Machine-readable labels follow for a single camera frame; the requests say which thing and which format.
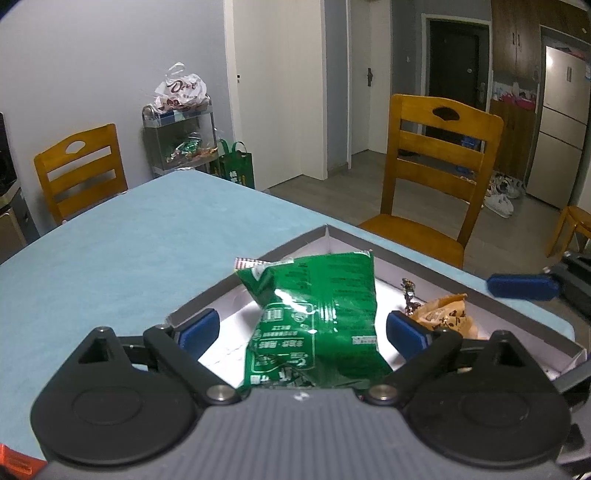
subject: snack bag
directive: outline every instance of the snack bag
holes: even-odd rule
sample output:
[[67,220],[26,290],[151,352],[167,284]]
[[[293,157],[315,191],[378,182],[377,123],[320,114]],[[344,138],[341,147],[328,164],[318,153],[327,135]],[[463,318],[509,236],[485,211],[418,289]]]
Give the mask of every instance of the snack bag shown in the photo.
[[168,69],[165,80],[154,91],[154,108],[159,113],[187,110],[201,105],[207,98],[205,82],[194,73],[182,75],[185,65],[177,62]]
[[430,301],[415,310],[410,318],[429,330],[448,328],[464,338],[476,339],[478,327],[472,317],[466,315],[466,297],[463,293]]
[[244,387],[368,388],[392,371],[377,348],[371,253],[295,258],[236,273],[263,308],[246,349]]

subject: wooden cabinet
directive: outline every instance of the wooden cabinet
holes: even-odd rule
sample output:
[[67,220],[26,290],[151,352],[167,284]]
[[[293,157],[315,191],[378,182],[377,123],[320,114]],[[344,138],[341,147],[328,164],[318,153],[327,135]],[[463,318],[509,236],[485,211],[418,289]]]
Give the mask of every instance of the wooden cabinet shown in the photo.
[[500,116],[505,123],[496,154],[495,170],[523,180],[530,160],[535,112],[511,103],[491,100],[491,113]]
[[541,34],[540,18],[536,8],[538,0],[517,0],[515,8],[515,26],[517,27],[517,62],[515,75],[518,78],[540,81],[541,71]]
[[517,43],[515,15],[509,0],[491,0],[492,8],[492,69],[515,72]]
[[560,0],[540,0],[538,4],[540,24],[562,32],[566,31],[568,25],[561,7],[562,3]]
[[591,43],[589,14],[585,10],[560,0],[540,0],[538,10],[542,25]]
[[560,2],[561,17],[566,23],[565,33],[591,43],[591,29],[589,28],[589,14],[574,5]]
[[493,69],[540,81],[541,37],[537,0],[492,0]]

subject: shoe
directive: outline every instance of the shoe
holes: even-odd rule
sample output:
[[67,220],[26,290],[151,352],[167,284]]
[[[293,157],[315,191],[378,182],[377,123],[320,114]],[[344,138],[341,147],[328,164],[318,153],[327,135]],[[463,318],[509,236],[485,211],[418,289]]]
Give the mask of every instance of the shoe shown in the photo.
[[484,205],[503,218],[509,218],[513,215],[513,204],[503,193],[492,194],[485,197]]
[[510,199],[518,199],[523,191],[523,182],[509,175],[496,173],[491,179],[491,183],[496,186],[499,193],[507,195]]

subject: wooden stool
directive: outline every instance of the wooden stool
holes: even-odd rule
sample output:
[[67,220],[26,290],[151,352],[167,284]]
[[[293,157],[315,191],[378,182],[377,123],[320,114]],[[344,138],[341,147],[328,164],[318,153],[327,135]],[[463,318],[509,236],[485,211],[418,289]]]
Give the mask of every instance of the wooden stool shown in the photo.
[[562,247],[560,248],[560,256],[568,250],[575,232],[582,233],[587,238],[591,238],[591,215],[585,212],[582,208],[576,206],[565,207],[560,214],[558,224],[554,229],[554,233],[552,234],[552,238],[546,249],[546,257],[549,257],[552,254],[552,250],[554,250],[556,243],[558,243],[560,233],[562,232],[565,223],[567,224],[568,230]]

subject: blue tablecloth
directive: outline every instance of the blue tablecloth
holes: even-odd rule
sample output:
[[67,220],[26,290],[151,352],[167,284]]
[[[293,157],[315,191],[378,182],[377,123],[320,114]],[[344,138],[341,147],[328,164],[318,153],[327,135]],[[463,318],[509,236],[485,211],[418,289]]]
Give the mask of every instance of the blue tablecloth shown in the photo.
[[[78,216],[0,265],[0,443],[41,457],[33,400],[96,326],[139,335],[256,258],[330,223],[470,288],[485,282],[401,245],[196,171],[151,181]],[[570,339],[561,318],[508,305]]]

